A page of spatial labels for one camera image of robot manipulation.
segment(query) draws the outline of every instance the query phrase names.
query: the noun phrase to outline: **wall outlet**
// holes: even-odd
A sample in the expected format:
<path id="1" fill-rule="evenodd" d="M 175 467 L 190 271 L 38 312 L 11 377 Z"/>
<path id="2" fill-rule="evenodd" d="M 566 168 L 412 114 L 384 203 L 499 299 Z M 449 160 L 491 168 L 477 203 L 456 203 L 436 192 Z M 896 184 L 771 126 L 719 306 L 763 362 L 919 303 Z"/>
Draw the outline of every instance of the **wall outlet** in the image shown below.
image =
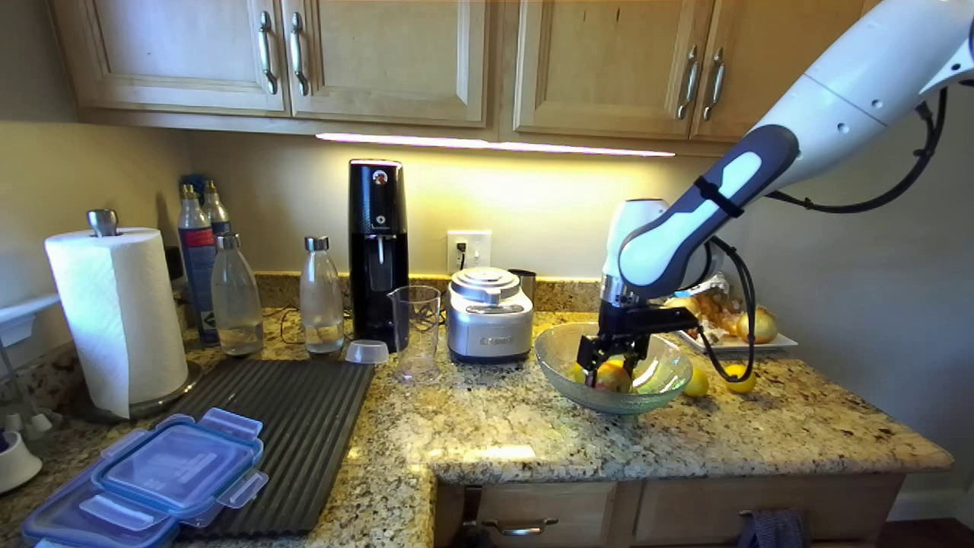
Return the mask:
<path id="1" fill-rule="evenodd" d="M 491 265 L 491 231 L 486 229 L 449 229 L 448 231 L 448 274 L 461 269 Z"/>

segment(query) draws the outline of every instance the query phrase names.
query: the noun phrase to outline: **plastic food container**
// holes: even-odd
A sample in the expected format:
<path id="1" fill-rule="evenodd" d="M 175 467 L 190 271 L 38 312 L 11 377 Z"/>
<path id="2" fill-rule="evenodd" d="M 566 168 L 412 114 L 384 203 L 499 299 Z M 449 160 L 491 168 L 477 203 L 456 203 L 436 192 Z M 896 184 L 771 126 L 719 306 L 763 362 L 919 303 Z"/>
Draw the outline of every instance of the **plastic food container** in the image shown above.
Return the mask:
<path id="1" fill-rule="evenodd" d="M 174 415 L 151 431 L 113 445 L 91 470 L 54 490 L 20 535 L 31 544 L 167 544 L 178 527 L 206 527 L 242 509 L 268 485 L 262 424 L 209 408 L 204 419 Z"/>

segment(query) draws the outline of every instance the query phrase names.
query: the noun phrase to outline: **clear plastic bottle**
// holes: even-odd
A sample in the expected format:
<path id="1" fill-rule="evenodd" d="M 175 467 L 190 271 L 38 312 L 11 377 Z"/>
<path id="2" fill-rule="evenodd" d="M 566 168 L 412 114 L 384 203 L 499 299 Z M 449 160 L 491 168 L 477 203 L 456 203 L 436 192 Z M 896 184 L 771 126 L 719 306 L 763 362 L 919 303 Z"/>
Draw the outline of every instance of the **clear plastic bottle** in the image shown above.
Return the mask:
<path id="1" fill-rule="evenodd" d="M 342 288 L 336 271 L 328 257 L 325 234 L 305 238 L 305 271 L 300 271 L 300 333 L 307 354 L 335 354 L 345 345 L 342 330 Z"/>
<path id="2" fill-rule="evenodd" d="M 184 283 L 188 283 L 190 323 L 198 330 L 199 345 L 206 346 L 206 345 L 216 345 L 214 295 L 209 295 L 216 242 L 190 184 L 182 184 L 178 246 L 182 246 L 182 265 L 184 265 Z"/>
<path id="3" fill-rule="evenodd" d="M 232 229 L 216 238 L 209 293 L 221 354 L 262 350 L 262 299 Z"/>
<path id="4" fill-rule="evenodd" d="M 206 203 L 204 209 L 206 209 L 206 223 L 209 223 L 214 234 L 221 234 L 228 229 L 232 216 L 224 214 L 214 181 L 206 181 L 204 203 Z"/>

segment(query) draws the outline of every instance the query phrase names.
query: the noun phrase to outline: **upper cabinet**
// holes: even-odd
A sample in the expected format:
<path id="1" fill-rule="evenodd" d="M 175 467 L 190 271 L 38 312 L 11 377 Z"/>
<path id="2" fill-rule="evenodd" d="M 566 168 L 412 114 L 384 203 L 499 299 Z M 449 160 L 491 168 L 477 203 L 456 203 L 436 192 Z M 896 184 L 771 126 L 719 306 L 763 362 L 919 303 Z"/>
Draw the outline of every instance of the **upper cabinet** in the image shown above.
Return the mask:
<path id="1" fill-rule="evenodd" d="M 522 0 L 514 130 L 735 141 L 869 0 Z"/>
<path id="2" fill-rule="evenodd" d="M 54 0 L 83 107 L 486 123 L 485 0 Z"/>

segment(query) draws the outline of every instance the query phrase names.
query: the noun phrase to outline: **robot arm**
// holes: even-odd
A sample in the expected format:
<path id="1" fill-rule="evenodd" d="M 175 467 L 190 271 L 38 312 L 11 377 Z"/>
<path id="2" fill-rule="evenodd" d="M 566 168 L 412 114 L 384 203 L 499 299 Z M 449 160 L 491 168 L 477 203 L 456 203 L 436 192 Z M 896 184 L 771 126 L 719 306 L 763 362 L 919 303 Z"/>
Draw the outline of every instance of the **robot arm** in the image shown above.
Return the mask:
<path id="1" fill-rule="evenodd" d="M 590 377 L 611 354 L 642 358 L 651 333 L 694 325 L 653 299 L 698 280 L 690 257 L 749 201 L 839 166 L 927 94 L 969 79 L 970 23 L 974 0 L 877 4 L 672 206 L 623 203 L 608 231 L 600 336 L 578 346 Z"/>

